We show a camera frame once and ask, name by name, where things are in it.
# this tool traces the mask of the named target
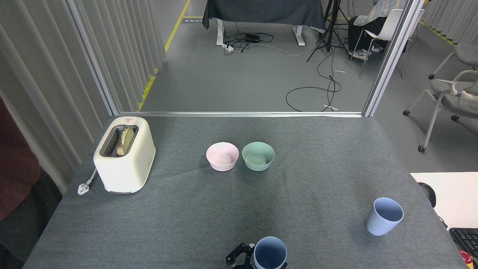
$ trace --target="cable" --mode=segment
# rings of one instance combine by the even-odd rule
[[[325,107],[321,112],[324,112],[325,110],[327,110],[328,108],[330,108],[330,110],[333,112],[334,110],[332,109],[331,107],[331,104],[332,104],[332,100],[334,99],[334,95],[336,92],[339,92],[342,90],[342,86],[340,85],[340,83],[338,83],[337,81],[334,80],[334,67],[333,67],[333,64],[334,64],[334,54],[335,54],[335,48],[332,50],[332,52],[327,56],[325,57],[318,65],[317,65],[317,73],[319,74],[319,76],[323,77],[323,78],[326,78],[329,80],[329,85],[327,87],[327,89],[324,89],[324,88],[321,88],[321,87],[316,87],[316,86],[307,86],[307,87],[299,87],[299,88],[295,88],[293,90],[290,90],[286,95],[285,95],[285,101],[286,103],[289,105],[289,107],[291,107],[292,109],[294,109],[295,111],[297,112],[303,112],[301,110],[298,110],[296,109],[295,107],[293,107],[290,103],[289,103],[289,100],[287,99],[287,97],[289,96],[290,93],[292,93],[293,91],[296,91],[296,90],[301,90],[301,89],[318,89],[318,90],[323,90],[323,91],[326,91],[327,92],[327,101],[328,101],[328,106]],[[330,56],[332,56],[332,61],[330,63],[330,68],[332,69],[332,75],[328,76],[328,77],[325,77],[323,76],[322,74],[320,74],[319,72],[319,66],[325,61],[327,60],[327,58],[329,58]],[[333,90],[330,90],[330,84],[334,83],[334,89]]]

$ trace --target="plastic cup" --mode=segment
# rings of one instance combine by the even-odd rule
[[[236,165],[239,150],[231,143],[219,142],[207,149],[206,158],[214,170],[228,171]]]
[[[256,269],[279,269],[287,258],[284,242],[274,236],[267,236],[257,242],[254,248]]]
[[[246,166],[253,171],[264,171],[274,160],[274,149],[263,142],[252,142],[242,149],[242,157]]]
[[[391,231],[402,221],[403,208],[390,198],[381,197],[373,202],[367,218],[367,230],[376,236]]]

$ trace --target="white wire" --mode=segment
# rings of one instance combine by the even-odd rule
[[[288,54],[287,52],[285,52],[285,51],[283,51],[283,50],[281,50],[281,49],[279,49],[279,48],[276,48],[276,47],[273,47],[273,46],[271,46],[271,45],[267,45],[267,44],[262,44],[262,43],[253,43],[253,44],[250,44],[249,46],[247,46],[246,48],[250,48],[250,46],[252,46],[252,45],[262,45],[262,46],[268,46],[268,47],[271,47],[271,48],[273,48],[273,49],[276,49],[276,50],[282,51],[282,52],[284,52],[285,54],[287,54],[287,55],[289,55],[289,56],[302,56],[302,55],[305,55],[305,54],[307,54],[307,53],[311,52],[311,51],[312,51],[312,49],[313,49],[313,47],[312,47],[312,48],[311,48],[311,49],[309,49],[307,52],[304,52],[304,53],[302,53],[302,54],[291,55],[291,54]]]

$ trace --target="computer mouse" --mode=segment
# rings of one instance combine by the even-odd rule
[[[419,182],[418,184],[422,187],[422,190],[426,194],[430,203],[432,203],[432,207],[435,207],[436,206],[435,191],[428,184],[425,184],[423,182]]]

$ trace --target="person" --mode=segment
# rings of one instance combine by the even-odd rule
[[[374,34],[379,34],[392,9],[403,9],[407,0],[374,0],[375,6],[370,13],[365,16],[355,16],[348,22],[348,50],[352,54],[357,40],[359,40],[362,30],[368,30]],[[365,60],[367,49],[369,48],[371,37],[368,34],[362,34],[354,54],[355,58]],[[380,51],[380,47],[386,47],[387,41],[378,41],[378,45],[371,48],[371,52]]]
[[[0,268],[22,268],[62,195],[0,98]]]

